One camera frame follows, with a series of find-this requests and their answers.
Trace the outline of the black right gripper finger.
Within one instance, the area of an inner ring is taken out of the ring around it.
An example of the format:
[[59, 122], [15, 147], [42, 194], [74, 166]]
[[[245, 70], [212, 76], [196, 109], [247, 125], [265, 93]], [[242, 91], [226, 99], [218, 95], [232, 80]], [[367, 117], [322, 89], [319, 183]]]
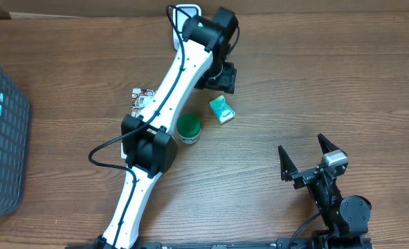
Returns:
[[292, 181], [292, 176], [298, 173], [298, 169], [282, 145], [278, 147], [278, 153], [280, 157], [281, 180]]
[[318, 142], [323, 154], [339, 150], [339, 148], [335, 144], [330, 142], [322, 133], [318, 134]]

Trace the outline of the small teal tissue pack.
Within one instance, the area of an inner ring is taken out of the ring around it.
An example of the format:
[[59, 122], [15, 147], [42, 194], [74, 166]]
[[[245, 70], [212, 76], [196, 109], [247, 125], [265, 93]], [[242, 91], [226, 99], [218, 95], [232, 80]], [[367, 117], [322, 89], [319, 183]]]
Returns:
[[232, 120], [236, 115], [223, 95], [210, 101], [210, 107], [221, 125]]

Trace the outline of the green lid jar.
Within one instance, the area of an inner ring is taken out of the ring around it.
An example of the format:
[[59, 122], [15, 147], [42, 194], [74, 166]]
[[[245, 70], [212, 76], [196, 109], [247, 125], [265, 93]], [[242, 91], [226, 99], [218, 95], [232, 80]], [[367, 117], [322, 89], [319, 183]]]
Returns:
[[193, 144], [201, 135], [201, 121], [193, 113], [183, 114], [176, 123], [176, 129], [181, 141], [185, 144]]

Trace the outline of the beige brown snack bag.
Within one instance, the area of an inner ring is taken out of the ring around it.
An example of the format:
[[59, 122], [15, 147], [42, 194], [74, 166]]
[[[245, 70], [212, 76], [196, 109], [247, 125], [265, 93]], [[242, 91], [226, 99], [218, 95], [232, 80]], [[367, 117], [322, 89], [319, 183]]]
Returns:
[[[153, 101], [156, 91], [151, 89], [133, 89], [131, 98], [131, 114], [126, 115], [121, 123], [121, 134], [125, 135], [137, 128], [142, 127], [145, 122], [140, 114], [141, 111]], [[138, 159], [145, 147], [150, 147], [153, 135], [147, 130], [141, 129], [138, 133], [127, 136], [121, 142], [121, 157], [126, 161], [134, 162]]]

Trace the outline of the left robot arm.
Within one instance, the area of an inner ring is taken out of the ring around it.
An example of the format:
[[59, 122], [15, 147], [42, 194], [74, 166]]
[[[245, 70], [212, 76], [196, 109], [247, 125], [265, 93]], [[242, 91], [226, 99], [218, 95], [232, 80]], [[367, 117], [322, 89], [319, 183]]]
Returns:
[[173, 137], [176, 121], [194, 89], [233, 93], [237, 70], [227, 56], [230, 40], [239, 33], [235, 13], [220, 7], [212, 19], [188, 16], [182, 28], [172, 24], [179, 49], [152, 101], [137, 116], [127, 115], [121, 136], [89, 152], [120, 142], [125, 156], [125, 182], [113, 218], [93, 248], [133, 248], [148, 199], [157, 180], [172, 166], [178, 151]]

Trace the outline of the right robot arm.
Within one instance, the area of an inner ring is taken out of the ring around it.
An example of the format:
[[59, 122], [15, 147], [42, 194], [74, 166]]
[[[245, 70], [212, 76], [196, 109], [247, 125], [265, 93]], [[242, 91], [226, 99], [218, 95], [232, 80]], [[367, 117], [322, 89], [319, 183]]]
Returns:
[[[372, 248], [371, 239], [363, 235], [368, 233], [368, 221], [371, 217], [372, 204], [363, 196], [343, 197], [336, 184], [348, 166], [348, 155], [323, 134], [318, 134], [322, 149], [320, 163], [311, 169], [298, 171], [283, 146], [278, 147], [280, 174], [283, 181], [292, 181], [298, 190], [307, 188], [314, 200], [318, 212], [305, 221], [291, 238], [277, 239], [277, 248]], [[316, 230], [309, 238], [297, 236], [312, 221], [320, 217], [324, 230]]]

